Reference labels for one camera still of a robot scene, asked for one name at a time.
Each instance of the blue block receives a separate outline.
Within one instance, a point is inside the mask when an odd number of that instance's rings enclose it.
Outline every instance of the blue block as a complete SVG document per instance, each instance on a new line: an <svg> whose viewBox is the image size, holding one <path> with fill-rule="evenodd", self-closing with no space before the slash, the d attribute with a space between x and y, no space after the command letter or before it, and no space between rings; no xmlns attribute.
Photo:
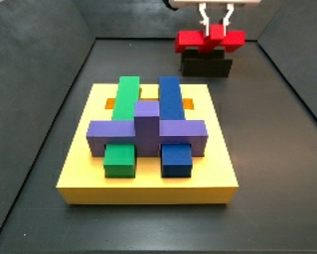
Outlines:
<svg viewBox="0 0 317 254"><path fill-rule="evenodd" d="M169 144L161 147L163 178L191 178L193 157L189 144Z"/></svg>
<svg viewBox="0 0 317 254"><path fill-rule="evenodd" d="M185 120L179 76L160 77L161 120Z"/></svg>

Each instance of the table surface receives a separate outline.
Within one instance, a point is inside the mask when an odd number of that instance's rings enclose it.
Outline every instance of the table surface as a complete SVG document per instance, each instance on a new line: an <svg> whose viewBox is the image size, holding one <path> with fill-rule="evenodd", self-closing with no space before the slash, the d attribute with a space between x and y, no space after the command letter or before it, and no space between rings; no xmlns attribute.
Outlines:
<svg viewBox="0 0 317 254"><path fill-rule="evenodd" d="M57 182L92 85L180 75L173 41L98 40L0 233L21 251L317 250L317 123L258 43L209 85L240 189L229 205L67 205Z"/></svg>

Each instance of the green block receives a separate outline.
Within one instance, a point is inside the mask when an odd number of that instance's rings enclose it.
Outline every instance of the green block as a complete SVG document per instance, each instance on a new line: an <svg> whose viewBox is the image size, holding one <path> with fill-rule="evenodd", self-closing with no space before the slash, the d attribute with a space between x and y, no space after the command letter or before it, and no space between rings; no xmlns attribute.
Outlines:
<svg viewBox="0 0 317 254"><path fill-rule="evenodd" d="M136 148L132 144L109 144L104 159L106 178L136 178Z"/></svg>
<svg viewBox="0 0 317 254"><path fill-rule="evenodd" d="M113 120L134 119L134 105L140 99L140 91L140 76L122 76L113 108Z"/></svg>

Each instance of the toy block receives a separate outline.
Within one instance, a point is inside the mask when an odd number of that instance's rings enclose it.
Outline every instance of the toy block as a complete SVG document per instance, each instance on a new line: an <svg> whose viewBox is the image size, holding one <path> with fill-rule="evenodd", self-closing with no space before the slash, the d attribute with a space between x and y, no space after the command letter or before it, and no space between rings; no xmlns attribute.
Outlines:
<svg viewBox="0 0 317 254"><path fill-rule="evenodd" d="M181 67L184 76L229 77L233 60L185 59Z"/></svg>
<svg viewBox="0 0 317 254"><path fill-rule="evenodd" d="M228 31L225 39L221 41L220 46L225 46L227 52L235 52L246 44L244 31Z"/></svg>
<svg viewBox="0 0 317 254"><path fill-rule="evenodd" d="M211 53L200 53L199 50L185 50L181 54L181 64L185 60L223 60L225 58L225 50L213 50Z"/></svg>
<svg viewBox="0 0 317 254"><path fill-rule="evenodd" d="M205 43L199 47L200 53L211 53L215 50L215 47L221 43L225 39L225 26L224 25L212 25L211 26L211 34L205 38Z"/></svg>
<svg viewBox="0 0 317 254"><path fill-rule="evenodd" d="M137 101L134 111L137 156L157 157L160 153L160 102Z"/></svg>
<svg viewBox="0 0 317 254"><path fill-rule="evenodd" d="M140 76L122 76L113 109L113 120L133 120L134 103L138 99Z"/></svg>
<svg viewBox="0 0 317 254"><path fill-rule="evenodd" d="M163 145L163 178L191 178L193 157L189 144Z"/></svg>
<svg viewBox="0 0 317 254"><path fill-rule="evenodd" d="M134 103L140 99L141 85L140 76L122 76L118 84L116 104L112 119L133 120ZM100 144L92 144L93 149L101 151ZM108 178L134 178L136 176L134 145L106 145L104 168Z"/></svg>
<svg viewBox="0 0 317 254"><path fill-rule="evenodd" d="M90 121L86 138L92 155L104 157L108 144L134 144L134 123L129 120Z"/></svg>
<svg viewBox="0 0 317 254"><path fill-rule="evenodd" d="M180 31L176 38L176 53L183 53L187 47L199 47L205 43L203 31Z"/></svg>
<svg viewBox="0 0 317 254"><path fill-rule="evenodd" d="M185 109L179 76L160 77L161 120L184 120Z"/></svg>
<svg viewBox="0 0 317 254"><path fill-rule="evenodd" d="M108 145L105 152L104 168L106 178L136 178L134 145Z"/></svg>
<svg viewBox="0 0 317 254"><path fill-rule="evenodd" d="M208 137L204 120L161 120L161 144L192 144L196 157L205 156Z"/></svg>
<svg viewBox="0 0 317 254"><path fill-rule="evenodd" d="M205 157L193 158L193 176L163 179L161 158L137 158L136 178L110 179L101 169L105 158L90 155L86 130L92 119L110 120L108 98L116 98L117 83L92 88L80 127L58 181L58 191L69 204L196 204L229 203L239 189L217 112L205 84L181 84L184 97L195 101L188 120L205 119L209 131ZM145 98L158 98L158 84L141 84Z"/></svg>

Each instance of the yellow base plate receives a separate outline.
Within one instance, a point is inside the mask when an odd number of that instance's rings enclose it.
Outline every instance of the yellow base plate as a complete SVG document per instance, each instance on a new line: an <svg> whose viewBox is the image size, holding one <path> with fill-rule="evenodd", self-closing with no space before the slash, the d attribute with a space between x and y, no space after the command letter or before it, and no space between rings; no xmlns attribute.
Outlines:
<svg viewBox="0 0 317 254"><path fill-rule="evenodd" d="M189 179L163 179L161 159L138 158L136 179L108 179L104 158L94 158L86 140L90 120L110 120L105 109L117 94L117 84L96 84L80 121L58 190L70 204L183 204L228 203L239 188L215 105L205 84L183 84L184 98L193 99L188 120L205 120L209 140L205 157L193 158ZM141 99L158 98L158 85L141 84Z"/></svg>

